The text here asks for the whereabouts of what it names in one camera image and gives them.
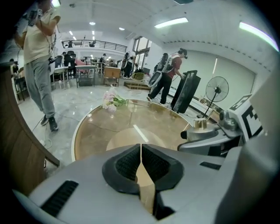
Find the ceiling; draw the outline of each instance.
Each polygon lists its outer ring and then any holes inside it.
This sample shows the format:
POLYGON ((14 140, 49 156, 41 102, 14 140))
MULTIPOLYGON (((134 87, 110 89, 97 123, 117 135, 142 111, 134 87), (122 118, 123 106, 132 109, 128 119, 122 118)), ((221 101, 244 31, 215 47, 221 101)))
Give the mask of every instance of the ceiling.
POLYGON ((238 27, 242 21, 272 37, 261 15, 242 0, 194 0, 185 5, 173 0, 61 0, 59 10, 62 39, 71 37, 69 30, 76 32, 77 39, 83 39, 84 35, 92 38, 92 30, 102 33, 100 38, 114 35, 125 38, 134 32, 161 47, 176 43, 208 53, 213 47, 223 49, 230 60, 234 61, 237 55, 248 57, 267 70, 272 70, 279 58, 269 44, 238 27), (154 27, 182 17, 189 22, 161 29, 154 27))

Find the black pants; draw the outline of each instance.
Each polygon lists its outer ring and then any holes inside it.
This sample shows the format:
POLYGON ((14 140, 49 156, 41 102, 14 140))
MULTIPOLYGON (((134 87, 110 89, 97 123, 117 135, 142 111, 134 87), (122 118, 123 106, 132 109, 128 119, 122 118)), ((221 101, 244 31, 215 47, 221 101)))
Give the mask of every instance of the black pants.
POLYGON ((155 98, 156 95, 158 95, 159 92, 161 91, 161 89, 163 88, 162 95, 161 95, 161 103, 165 104, 166 97, 167 97, 167 95, 169 93, 169 89, 171 87, 171 83, 172 83, 171 77, 169 75, 167 75, 166 73, 163 73, 161 80, 158 82, 155 89, 149 94, 149 97, 151 99, 155 98))
POLYGON ((131 62, 127 62, 126 68, 125 68, 125 73, 124 73, 124 77, 130 77, 130 72, 132 70, 132 63, 131 62))

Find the beige t-shirt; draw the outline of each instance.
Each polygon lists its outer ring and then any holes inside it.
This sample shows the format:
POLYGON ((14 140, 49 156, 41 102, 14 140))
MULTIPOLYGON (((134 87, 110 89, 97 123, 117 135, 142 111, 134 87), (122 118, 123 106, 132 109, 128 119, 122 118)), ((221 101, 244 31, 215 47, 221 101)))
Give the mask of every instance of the beige t-shirt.
MULTIPOLYGON (((51 8, 44 13, 41 17, 41 21, 49 24, 56 16, 60 17, 58 10, 51 8)), ((28 26, 23 32, 27 32, 23 47, 24 64, 51 55, 55 35, 51 37, 44 35, 36 25, 32 27, 28 26)))

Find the red shirt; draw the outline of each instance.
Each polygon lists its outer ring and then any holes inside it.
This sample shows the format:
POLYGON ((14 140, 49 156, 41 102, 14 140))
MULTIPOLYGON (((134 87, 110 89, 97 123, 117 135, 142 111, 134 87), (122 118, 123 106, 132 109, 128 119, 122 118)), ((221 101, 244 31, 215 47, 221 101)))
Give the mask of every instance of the red shirt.
POLYGON ((170 72, 167 74, 169 77, 171 77, 171 79, 173 79, 173 76, 176 75, 174 69, 178 69, 178 70, 179 70, 181 64, 182 64, 182 59, 181 59, 180 57, 176 57, 176 58, 174 58, 174 59, 172 60, 172 66, 173 66, 174 68, 172 69, 172 71, 170 71, 170 72))

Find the standing fan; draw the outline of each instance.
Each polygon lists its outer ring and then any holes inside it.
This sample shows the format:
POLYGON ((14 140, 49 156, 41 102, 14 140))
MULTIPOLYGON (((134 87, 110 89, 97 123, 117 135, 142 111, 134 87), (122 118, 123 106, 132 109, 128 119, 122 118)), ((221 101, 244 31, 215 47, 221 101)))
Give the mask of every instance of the standing fan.
POLYGON ((228 90, 229 90, 228 82, 221 76, 216 76, 208 82, 206 86, 206 96, 208 97, 209 100, 211 100, 211 103, 208 106, 203 117, 206 116, 213 102, 220 102, 227 97, 228 90))

